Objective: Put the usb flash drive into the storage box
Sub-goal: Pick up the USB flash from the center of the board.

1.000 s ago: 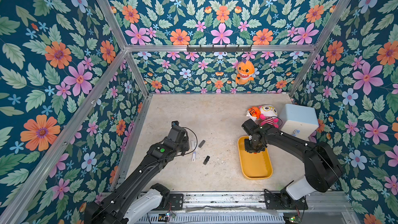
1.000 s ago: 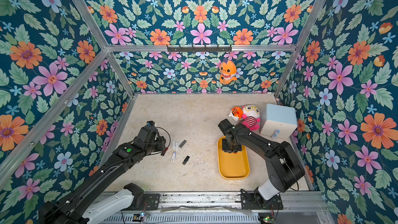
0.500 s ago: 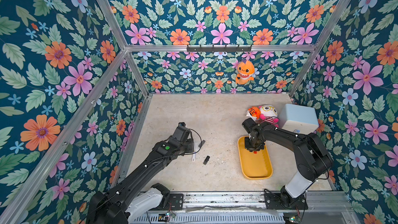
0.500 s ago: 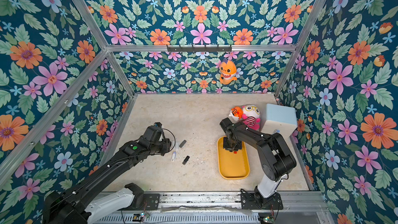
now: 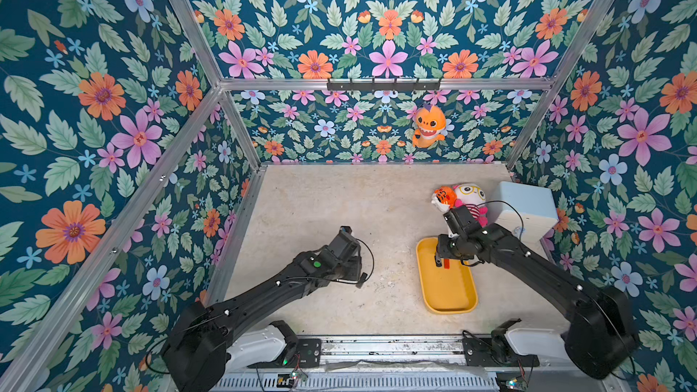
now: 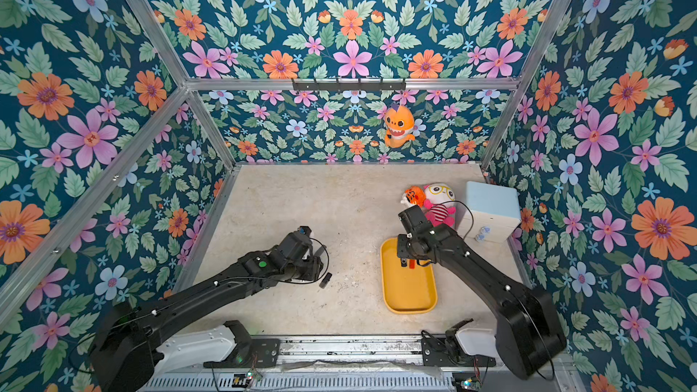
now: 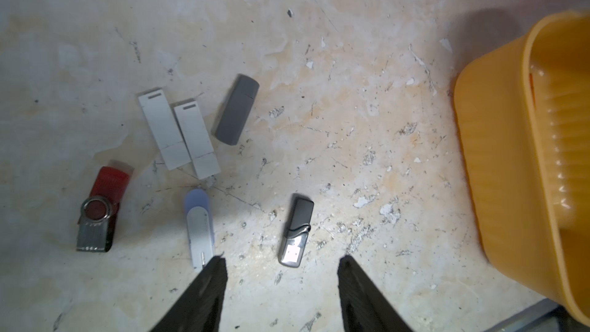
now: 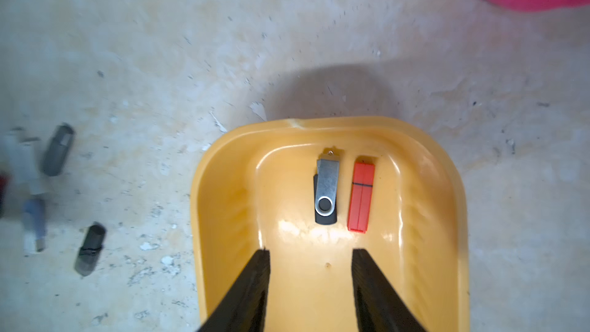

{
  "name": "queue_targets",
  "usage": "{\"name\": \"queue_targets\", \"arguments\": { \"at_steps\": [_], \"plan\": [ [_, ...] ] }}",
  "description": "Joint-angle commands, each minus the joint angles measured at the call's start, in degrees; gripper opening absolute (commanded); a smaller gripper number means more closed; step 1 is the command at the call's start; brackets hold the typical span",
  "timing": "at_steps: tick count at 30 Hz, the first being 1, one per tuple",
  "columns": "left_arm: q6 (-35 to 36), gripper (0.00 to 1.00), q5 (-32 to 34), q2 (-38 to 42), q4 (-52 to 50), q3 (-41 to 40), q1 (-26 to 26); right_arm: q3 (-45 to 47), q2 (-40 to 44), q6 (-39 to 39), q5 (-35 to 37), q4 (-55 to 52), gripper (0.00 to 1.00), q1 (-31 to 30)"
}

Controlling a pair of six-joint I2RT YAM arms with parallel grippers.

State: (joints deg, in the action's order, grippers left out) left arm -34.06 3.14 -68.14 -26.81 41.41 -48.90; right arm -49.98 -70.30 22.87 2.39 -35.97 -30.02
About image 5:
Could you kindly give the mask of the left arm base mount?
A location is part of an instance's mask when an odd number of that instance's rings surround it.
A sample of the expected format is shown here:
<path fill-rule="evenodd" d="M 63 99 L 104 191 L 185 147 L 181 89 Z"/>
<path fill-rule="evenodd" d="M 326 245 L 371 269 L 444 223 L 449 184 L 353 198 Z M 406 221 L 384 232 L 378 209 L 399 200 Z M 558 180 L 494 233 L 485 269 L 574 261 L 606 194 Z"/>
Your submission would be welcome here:
<path fill-rule="evenodd" d="M 317 368 L 321 363 L 321 350 L 321 339 L 299 339 L 277 359 L 253 364 L 250 368 Z"/>

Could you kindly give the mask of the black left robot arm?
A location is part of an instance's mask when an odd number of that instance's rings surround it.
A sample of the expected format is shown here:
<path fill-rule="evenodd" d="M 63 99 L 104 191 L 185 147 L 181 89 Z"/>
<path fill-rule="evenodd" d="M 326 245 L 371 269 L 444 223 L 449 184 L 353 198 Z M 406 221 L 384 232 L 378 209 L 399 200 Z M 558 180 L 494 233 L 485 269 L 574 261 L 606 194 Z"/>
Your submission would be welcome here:
<path fill-rule="evenodd" d="M 209 307 L 201 301 L 188 306 L 169 332 L 161 357 L 180 391 L 209 391 L 232 360 L 228 348 L 252 326 L 332 283 L 359 288 L 367 279 L 361 243 L 352 228 L 342 226 L 329 244 L 299 253 L 256 287 Z"/>

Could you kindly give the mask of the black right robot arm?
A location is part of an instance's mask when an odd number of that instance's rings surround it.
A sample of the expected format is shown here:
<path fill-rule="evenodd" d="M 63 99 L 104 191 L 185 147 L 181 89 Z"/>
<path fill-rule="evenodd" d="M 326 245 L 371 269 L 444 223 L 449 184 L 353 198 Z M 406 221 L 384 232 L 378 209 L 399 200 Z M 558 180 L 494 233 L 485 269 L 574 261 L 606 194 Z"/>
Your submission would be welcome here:
<path fill-rule="evenodd" d="M 439 236 L 436 261 L 469 261 L 506 270 L 552 304 L 569 321 L 566 355 L 584 374 L 603 380 L 631 359 L 640 339 L 629 297 L 597 288 L 564 272 L 526 247 L 510 230 L 482 226 L 465 206 L 443 214 L 449 233 Z"/>

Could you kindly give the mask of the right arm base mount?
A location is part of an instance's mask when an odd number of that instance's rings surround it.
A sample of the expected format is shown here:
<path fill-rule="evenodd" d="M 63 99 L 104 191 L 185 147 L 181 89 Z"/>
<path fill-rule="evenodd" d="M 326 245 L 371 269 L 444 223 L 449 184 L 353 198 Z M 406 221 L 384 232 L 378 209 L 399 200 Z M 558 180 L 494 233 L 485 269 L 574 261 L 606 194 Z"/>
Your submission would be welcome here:
<path fill-rule="evenodd" d="M 506 332 L 521 319 L 510 319 L 496 327 L 489 335 L 479 336 L 462 331 L 462 347 L 466 364 L 470 367 L 532 367 L 540 366 L 536 355 L 519 355 L 506 340 Z"/>

